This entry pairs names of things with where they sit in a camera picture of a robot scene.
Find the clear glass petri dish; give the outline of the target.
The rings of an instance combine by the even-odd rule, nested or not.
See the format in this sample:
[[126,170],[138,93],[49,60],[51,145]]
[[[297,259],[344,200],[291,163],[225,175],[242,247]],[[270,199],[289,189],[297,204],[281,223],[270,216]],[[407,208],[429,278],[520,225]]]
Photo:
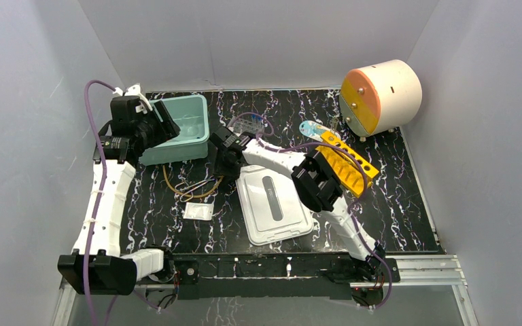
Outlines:
[[201,138],[205,131],[204,119],[201,116],[184,116],[180,127],[184,137]]

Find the clear plastic well plate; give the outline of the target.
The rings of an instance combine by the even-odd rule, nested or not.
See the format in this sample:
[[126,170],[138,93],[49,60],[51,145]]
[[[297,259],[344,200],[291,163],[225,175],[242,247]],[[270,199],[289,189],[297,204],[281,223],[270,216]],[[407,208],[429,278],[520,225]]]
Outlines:
[[241,134],[243,132],[249,132],[252,134],[258,134],[264,132],[263,126],[254,126],[249,119],[250,115],[243,115],[241,117],[233,117],[228,124],[228,129],[234,133]]

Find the clear test tube blue cap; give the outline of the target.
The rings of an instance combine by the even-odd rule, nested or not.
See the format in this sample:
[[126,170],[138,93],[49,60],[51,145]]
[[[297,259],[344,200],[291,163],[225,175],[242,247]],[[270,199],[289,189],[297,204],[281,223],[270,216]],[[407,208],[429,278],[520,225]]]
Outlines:
[[254,126],[263,126],[264,125],[262,116],[251,114],[249,119],[250,119],[250,122]]

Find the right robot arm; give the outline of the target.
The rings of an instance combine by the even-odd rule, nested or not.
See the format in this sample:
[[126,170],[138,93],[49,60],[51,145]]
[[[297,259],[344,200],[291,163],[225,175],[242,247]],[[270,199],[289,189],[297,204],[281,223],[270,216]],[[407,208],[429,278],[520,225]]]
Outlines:
[[217,150],[217,174],[236,179],[242,166],[256,165],[287,177],[300,202],[324,217],[341,237],[356,261],[356,274],[372,281],[382,273],[385,249],[366,232],[345,198],[349,186],[344,182],[352,176],[359,176],[362,190],[367,189],[365,169],[341,141],[306,143],[308,151],[301,153],[299,146],[278,147],[250,132],[237,134],[225,126],[212,132],[209,140]]

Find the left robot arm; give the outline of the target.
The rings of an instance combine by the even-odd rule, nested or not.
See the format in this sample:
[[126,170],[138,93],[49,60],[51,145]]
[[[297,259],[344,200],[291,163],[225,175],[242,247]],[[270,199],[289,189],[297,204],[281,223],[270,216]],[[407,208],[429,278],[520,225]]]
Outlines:
[[93,184],[80,234],[57,268],[80,295],[129,295],[138,281],[152,275],[173,279],[176,265],[163,247],[122,255],[120,229],[128,189],[143,152],[179,136],[180,128],[162,102],[117,96],[111,119],[96,135]]

